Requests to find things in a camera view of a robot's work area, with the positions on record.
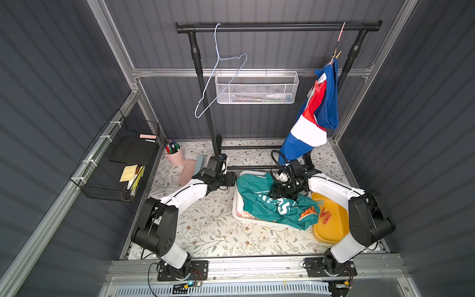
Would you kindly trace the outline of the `green jacket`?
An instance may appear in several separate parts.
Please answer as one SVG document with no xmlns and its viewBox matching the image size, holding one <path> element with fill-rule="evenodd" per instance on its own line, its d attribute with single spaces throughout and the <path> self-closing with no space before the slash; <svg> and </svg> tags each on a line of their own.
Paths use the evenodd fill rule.
<svg viewBox="0 0 475 297">
<path fill-rule="evenodd" d="M 256 219 L 298 230 L 307 230 L 319 221 L 320 205 L 307 196 L 299 194 L 296 200 L 271 198 L 274 180 L 269 173 L 263 176 L 244 174 L 237 179 L 236 185 L 243 199 L 243 210 Z"/>
</svg>

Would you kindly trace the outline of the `pink printed jacket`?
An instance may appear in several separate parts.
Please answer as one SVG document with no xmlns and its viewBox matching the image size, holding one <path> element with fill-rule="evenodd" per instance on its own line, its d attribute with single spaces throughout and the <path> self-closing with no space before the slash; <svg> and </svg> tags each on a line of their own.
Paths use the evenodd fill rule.
<svg viewBox="0 0 475 297">
<path fill-rule="evenodd" d="M 236 198 L 236 202 L 237 202 L 237 206 L 236 206 L 237 216 L 245 218 L 245 219 L 256 220 L 256 218 L 252 214 L 244 210 L 244 200 L 241 196 L 238 196 Z"/>
</svg>

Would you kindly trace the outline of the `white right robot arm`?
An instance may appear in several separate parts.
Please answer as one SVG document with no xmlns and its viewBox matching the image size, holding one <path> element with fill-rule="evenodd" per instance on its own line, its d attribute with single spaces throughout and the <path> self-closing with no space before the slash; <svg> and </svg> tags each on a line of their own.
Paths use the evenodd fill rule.
<svg viewBox="0 0 475 297">
<path fill-rule="evenodd" d="M 303 191 L 318 193 L 347 211 L 349 233 L 325 252 L 323 264 L 328 273 L 335 274 L 337 269 L 349 266 L 355 256 L 395 231 L 384 201 L 370 191 L 339 183 L 297 160 L 289 161 L 278 150 L 271 151 L 271 158 L 287 176 L 286 181 L 271 176 L 274 180 L 271 198 L 295 200 Z"/>
</svg>

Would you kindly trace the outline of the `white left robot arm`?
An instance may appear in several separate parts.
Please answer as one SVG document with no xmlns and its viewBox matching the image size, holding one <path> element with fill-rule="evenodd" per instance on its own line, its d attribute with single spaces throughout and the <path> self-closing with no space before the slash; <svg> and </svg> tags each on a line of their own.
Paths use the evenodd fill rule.
<svg viewBox="0 0 475 297">
<path fill-rule="evenodd" d="M 148 198 L 132 229 L 131 242 L 153 252 L 181 278 L 191 268 L 191 256 L 176 241 L 179 216 L 210 193 L 235 185 L 236 173 L 228 172 L 228 156 L 210 157 L 205 168 L 181 189 L 163 199 Z"/>
</svg>

